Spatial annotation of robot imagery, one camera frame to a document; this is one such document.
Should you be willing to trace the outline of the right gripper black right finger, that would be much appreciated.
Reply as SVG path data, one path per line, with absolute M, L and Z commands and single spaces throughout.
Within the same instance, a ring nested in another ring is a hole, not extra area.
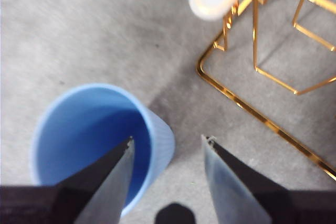
M 335 192 L 289 190 L 201 136 L 205 174 L 219 223 L 335 223 Z

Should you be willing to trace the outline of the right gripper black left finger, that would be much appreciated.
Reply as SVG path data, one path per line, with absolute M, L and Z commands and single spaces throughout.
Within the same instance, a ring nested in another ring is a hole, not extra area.
M 2 186 L 1 223 L 118 223 L 134 154 L 128 137 L 53 186 Z

